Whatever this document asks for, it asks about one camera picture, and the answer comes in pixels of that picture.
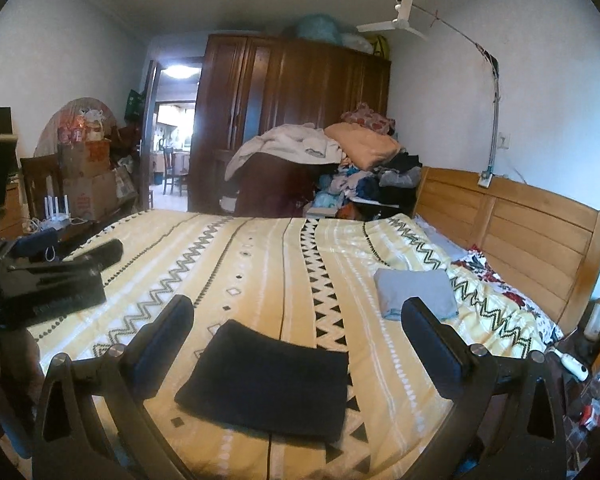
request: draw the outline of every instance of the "tiled floor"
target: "tiled floor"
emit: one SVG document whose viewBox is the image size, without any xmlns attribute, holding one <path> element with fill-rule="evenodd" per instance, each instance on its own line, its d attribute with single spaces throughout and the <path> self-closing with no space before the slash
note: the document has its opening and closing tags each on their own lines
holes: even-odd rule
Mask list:
<svg viewBox="0 0 600 480">
<path fill-rule="evenodd" d="M 169 194 L 171 184 L 167 186 L 167 193 L 162 194 L 162 184 L 160 186 L 151 186 L 154 192 L 154 209 L 171 209 L 172 211 L 187 210 L 187 189 L 182 189 L 182 196 L 178 196 L 178 187 L 173 186 L 173 194 Z"/>
</svg>

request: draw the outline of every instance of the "wooden wardrobe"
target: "wooden wardrobe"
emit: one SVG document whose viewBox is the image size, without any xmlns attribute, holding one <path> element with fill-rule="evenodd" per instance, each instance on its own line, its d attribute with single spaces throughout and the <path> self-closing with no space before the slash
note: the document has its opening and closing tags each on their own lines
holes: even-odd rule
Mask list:
<svg viewBox="0 0 600 480">
<path fill-rule="evenodd" d="M 386 113 L 391 63 L 314 41 L 212 34 L 206 44 L 189 164 L 189 211 L 219 211 L 224 167 L 280 124 L 324 128 L 366 102 Z"/>
</svg>

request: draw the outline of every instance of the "wooden chair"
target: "wooden chair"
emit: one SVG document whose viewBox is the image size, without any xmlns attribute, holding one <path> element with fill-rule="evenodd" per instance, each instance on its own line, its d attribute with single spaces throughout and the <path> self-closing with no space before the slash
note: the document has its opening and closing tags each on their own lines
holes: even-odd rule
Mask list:
<svg viewBox="0 0 600 480">
<path fill-rule="evenodd" d="M 54 195 L 57 197 L 64 195 L 58 154 L 21 158 L 20 166 L 24 178 L 24 191 L 29 207 L 29 217 L 43 220 L 45 218 L 45 196 L 48 195 L 46 189 L 48 176 L 51 177 Z"/>
<path fill-rule="evenodd" d="M 162 194 L 167 193 L 167 180 L 171 179 L 171 190 L 169 194 L 173 193 L 173 183 L 175 180 L 178 181 L 178 191 L 182 196 L 182 179 L 189 176 L 189 172 L 183 169 L 176 168 L 176 158 L 173 148 L 163 148 L 162 156 L 164 157 L 164 187 L 162 188 Z"/>
</svg>

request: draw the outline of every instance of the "white blanket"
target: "white blanket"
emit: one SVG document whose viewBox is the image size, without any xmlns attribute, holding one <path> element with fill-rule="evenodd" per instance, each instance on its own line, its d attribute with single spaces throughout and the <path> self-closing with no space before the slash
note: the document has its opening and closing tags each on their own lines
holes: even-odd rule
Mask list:
<svg viewBox="0 0 600 480">
<path fill-rule="evenodd" d="M 270 153 L 298 164 L 339 164 L 343 156 L 340 145 L 323 130 L 282 124 L 245 142 L 229 161 L 224 179 L 234 176 L 238 168 L 257 152 Z"/>
</svg>

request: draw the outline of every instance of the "white fan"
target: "white fan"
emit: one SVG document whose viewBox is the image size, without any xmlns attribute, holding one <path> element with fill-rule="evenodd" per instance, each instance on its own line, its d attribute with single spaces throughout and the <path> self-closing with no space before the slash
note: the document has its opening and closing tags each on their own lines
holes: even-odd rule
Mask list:
<svg viewBox="0 0 600 480">
<path fill-rule="evenodd" d="M 413 0 L 396 0 L 397 4 L 395 10 L 398 11 L 398 17 L 392 22 L 378 22 L 378 23 L 367 23 L 366 25 L 359 25 L 356 28 L 358 32 L 379 32 L 381 30 L 408 30 L 416 36 L 420 36 L 423 40 L 427 40 L 427 37 L 422 34 L 419 30 L 410 27 L 409 15 L 411 14 L 411 6 Z"/>
</svg>

